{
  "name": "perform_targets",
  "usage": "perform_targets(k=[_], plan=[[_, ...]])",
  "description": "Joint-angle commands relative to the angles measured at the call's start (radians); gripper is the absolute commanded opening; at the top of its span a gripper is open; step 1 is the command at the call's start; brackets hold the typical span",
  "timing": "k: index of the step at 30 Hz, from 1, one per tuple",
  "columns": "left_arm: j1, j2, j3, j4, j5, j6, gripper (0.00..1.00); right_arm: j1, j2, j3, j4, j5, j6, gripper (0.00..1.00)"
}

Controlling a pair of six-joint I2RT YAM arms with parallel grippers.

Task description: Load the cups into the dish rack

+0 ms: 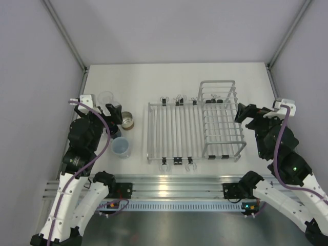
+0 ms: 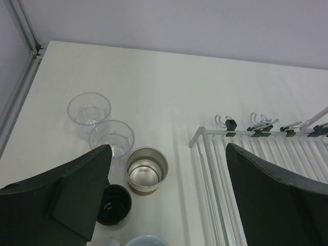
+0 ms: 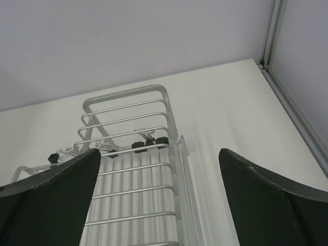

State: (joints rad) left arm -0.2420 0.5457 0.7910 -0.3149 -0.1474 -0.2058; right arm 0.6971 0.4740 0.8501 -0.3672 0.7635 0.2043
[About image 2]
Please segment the cream steel cup brown band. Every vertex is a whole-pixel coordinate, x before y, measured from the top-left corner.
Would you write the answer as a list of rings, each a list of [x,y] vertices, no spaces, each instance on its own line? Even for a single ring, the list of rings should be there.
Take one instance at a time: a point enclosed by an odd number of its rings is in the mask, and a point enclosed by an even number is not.
[[[169,172],[166,157],[152,147],[141,147],[128,156],[125,172],[130,189],[137,195],[154,193]]]

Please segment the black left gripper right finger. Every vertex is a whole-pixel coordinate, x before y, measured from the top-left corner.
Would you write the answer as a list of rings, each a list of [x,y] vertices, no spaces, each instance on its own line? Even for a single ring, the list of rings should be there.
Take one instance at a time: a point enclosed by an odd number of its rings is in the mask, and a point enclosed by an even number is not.
[[[225,155],[248,245],[327,245],[327,184],[234,143]]]

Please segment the light blue ceramic mug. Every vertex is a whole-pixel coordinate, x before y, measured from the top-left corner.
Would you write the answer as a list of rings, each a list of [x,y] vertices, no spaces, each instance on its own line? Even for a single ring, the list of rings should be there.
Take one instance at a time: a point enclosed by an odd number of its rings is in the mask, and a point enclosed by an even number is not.
[[[140,235],[137,237],[132,238],[125,244],[121,244],[116,239],[110,237],[107,244],[108,246],[170,246],[168,242],[166,242],[161,237],[155,236],[155,235]]]

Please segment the clear plastic tumbler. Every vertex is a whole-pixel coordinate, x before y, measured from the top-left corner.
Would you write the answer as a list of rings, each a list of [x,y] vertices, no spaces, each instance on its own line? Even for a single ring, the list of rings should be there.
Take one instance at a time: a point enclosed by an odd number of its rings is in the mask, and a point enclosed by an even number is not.
[[[105,120],[98,123],[91,130],[88,138],[90,149],[101,145],[110,145],[112,149],[110,173],[124,168],[134,143],[135,134],[132,128],[120,120]]]
[[[78,133],[87,140],[91,130],[109,118],[111,109],[111,103],[105,96],[96,92],[86,92],[71,99],[67,106],[67,114]]]

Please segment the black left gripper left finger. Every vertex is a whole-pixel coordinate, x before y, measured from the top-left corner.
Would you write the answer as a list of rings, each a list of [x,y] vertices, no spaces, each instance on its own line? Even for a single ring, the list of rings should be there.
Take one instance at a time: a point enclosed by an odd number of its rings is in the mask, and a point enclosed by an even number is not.
[[[86,245],[92,240],[112,149],[102,145],[1,189],[1,245]]]

